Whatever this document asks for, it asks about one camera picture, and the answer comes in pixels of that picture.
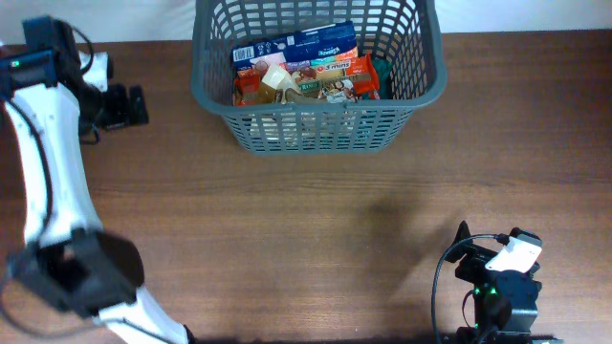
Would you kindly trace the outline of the brown pastry snack bag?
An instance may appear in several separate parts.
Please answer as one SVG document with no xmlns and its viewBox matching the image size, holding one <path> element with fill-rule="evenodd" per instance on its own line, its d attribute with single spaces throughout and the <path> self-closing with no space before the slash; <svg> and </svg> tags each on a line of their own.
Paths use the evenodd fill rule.
<svg viewBox="0 0 612 344">
<path fill-rule="evenodd" d="M 306 67 L 289 73 L 280 65 L 272 65 L 263 75 L 258 103 L 345 103 L 359 97 L 355 83 L 343 69 L 328 70 L 327 65 Z"/>
</svg>

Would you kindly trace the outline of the green coffee mix bag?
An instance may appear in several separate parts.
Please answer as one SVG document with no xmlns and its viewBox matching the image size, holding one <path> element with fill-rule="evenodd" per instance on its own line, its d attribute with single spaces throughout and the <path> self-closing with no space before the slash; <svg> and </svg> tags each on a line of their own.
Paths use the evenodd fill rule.
<svg viewBox="0 0 612 344">
<path fill-rule="evenodd" d="M 363 99 L 391 99 L 393 93 L 391 89 L 391 72 L 393 64 L 386 59 L 374 59 L 372 61 L 374 70 L 376 71 L 380 88 L 377 92 L 370 92 L 362 96 Z"/>
</svg>

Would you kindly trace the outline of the San Remo spaghetti packet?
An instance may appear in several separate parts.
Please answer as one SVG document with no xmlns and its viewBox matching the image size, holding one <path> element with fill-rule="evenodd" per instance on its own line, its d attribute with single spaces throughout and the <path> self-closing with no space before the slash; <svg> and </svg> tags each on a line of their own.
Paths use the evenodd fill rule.
<svg viewBox="0 0 612 344">
<path fill-rule="evenodd" d="M 262 62 L 233 81 L 235 106 L 335 104 L 379 97 L 380 81 L 369 55 L 317 65 Z"/>
</svg>

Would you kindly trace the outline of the blue pasta packet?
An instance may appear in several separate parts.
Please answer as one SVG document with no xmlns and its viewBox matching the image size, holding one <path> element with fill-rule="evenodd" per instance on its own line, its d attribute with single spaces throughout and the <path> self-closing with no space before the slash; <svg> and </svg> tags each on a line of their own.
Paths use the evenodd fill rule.
<svg viewBox="0 0 612 344">
<path fill-rule="evenodd" d="M 258 69 L 264 63 L 343 60 L 357 57 L 357 36 L 352 21 L 291 32 L 234 48 L 230 57 L 236 71 Z"/>
</svg>

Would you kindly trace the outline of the grey plastic basket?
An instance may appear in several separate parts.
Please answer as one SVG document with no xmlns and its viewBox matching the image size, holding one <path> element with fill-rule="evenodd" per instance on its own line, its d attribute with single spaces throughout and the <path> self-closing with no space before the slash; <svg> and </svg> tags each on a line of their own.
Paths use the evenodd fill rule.
<svg viewBox="0 0 612 344">
<path fill-rule="evenodd" d="M 379 151 L 448 83 L 434 0 L 198 1 L 195 10 L 191 93 L 254 154 Z M 360 53 L 390 63 L 387 95 L 337 104 L 234 106 L 231 60 L 239 46 L 345 21 L 356 27 Z"/>
</svg>

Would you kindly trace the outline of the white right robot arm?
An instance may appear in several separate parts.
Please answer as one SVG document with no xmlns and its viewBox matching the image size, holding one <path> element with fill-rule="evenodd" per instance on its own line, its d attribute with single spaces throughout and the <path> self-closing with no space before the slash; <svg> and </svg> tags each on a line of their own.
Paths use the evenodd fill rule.
<svg viewBox="0 0 612 344">
<path fill-rule="evenodd" d="M 494 251 L 477 245 L 463 221 L 443 260 L 456 263 L 455 276 L 472 284 L 474 321 L 457 329 L 448 343 L 555 344 L 562 340 L 551 334 L 534 334 L 538 317 L 536 304 L 542 284 L 535 279 L 540 265 L 541 239 L 519 227 L 508 234 L 480 236 L 501 245 Z"/>
</svg>

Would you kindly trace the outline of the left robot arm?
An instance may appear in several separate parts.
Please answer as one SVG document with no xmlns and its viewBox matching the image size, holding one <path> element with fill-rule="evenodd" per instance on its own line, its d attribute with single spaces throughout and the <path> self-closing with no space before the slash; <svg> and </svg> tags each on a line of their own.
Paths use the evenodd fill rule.
<svg viewBox="0 0 612 344">
<path fill-rule="evenodd" d="M 128 343 L 192 342 L 147 290 L 136 246 L 104 228 L 81 155 L 101 131 L 147 123 L 142 88 L 114 83 L 109 56 L 81 53 L 80 31 L 61 19 L 26 19 L 23 31 L 25 51 L 1 61 L 27 201 L 25 245 L 9 257 L 5 280 Z"/>
</svg>

